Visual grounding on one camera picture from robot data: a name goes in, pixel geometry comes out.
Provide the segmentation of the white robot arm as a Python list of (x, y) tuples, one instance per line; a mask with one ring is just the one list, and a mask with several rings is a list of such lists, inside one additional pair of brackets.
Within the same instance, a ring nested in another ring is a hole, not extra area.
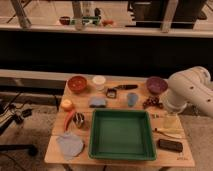
[(172, 74), (168, 89), (162, 94), (161, 102), (166, 110), (163, 126), (166, 129), (179, 129), (178, 114), (189, 103), (207, 116), (213, 117), (213, 90), (210, 72), (201, 66), (192, 67)]

